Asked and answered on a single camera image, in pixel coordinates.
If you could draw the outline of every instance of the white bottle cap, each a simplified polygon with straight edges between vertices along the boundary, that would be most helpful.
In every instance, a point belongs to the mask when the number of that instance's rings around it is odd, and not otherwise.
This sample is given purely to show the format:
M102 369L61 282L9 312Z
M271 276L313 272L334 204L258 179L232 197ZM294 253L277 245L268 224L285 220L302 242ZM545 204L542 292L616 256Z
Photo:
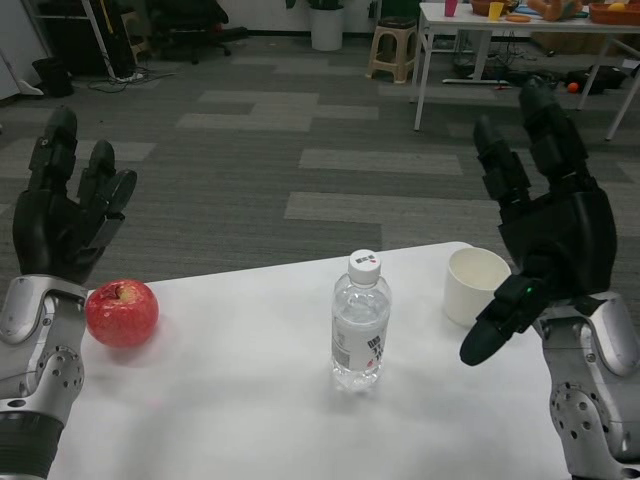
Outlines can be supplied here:
M358 250L349 257L349 277L358 285L373 285L380 278L382 261L371 250Z

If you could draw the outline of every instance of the floor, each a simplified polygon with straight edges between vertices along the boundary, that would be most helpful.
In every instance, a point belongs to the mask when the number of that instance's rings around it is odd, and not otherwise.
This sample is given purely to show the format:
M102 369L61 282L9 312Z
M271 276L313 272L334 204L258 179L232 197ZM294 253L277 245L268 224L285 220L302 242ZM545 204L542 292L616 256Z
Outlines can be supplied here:
M462 240L506 255L498 210L481 180L471 132L488 113L535 174L520 128L517 89L443 86L451 57L432 62L422 129L412 129L409 87L364 77L369 44L313 52L305 38L258 37L207 52L200 65L149 63L176 75L100 93L77 84L65 99L21 99L0 108L0 293L17 275L13 207L25 188L33 141L52 109L79 119L77 177L101 138L139 184L127 221L89 286L144 281ZM575 69L590 58L525 56L530 68ZM613 288L640 318L640 103L615 140L603 140L624 97L613 91L570 111L610 195L619 253ZM558 91L573 108L578 97ZM75 192L77 178L69 191Z

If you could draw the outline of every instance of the white cup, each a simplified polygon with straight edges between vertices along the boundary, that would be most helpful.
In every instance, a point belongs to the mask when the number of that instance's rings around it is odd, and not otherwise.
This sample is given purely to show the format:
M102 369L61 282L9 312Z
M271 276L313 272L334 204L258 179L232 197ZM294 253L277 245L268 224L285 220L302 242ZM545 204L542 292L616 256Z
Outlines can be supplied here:
M451 321L471 328L511 274L507 262L484 248L463 248L449 259L444 286L444 312Z

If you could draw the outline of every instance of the white tabletop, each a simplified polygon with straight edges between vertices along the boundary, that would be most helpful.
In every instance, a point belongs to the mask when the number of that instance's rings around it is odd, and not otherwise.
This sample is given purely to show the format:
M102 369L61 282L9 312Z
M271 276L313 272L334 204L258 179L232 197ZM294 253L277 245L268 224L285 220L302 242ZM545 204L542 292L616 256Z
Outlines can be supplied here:
M337 391L330 308L346 258L151 284L139 350L85 335L85 387L52 480L567 480L533 331L485 364L442 313L448 243L383 252L394 295L384 374Z
M583 33L638 33L640 28L631 25L603 25L593 23L590 18L572 18L561 22L547 22L537 16L531 16L529 23L507 22L504 17L492 22L489 17L473 13L470 4L459 4L453 17L444 16L444 3L423 2L420 4L422 14L427 24L433 27L459 27L466 30L523 30L523 31L552 31L552 32L583 32Z

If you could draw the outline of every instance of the pink cup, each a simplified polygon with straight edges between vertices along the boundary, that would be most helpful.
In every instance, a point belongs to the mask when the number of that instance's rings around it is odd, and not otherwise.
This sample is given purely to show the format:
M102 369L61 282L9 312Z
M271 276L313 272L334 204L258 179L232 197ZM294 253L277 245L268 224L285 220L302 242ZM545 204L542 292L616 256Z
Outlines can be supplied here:
M444 16L453 17L456 14L456 7L458 6L458 0L445 0L444 2Z

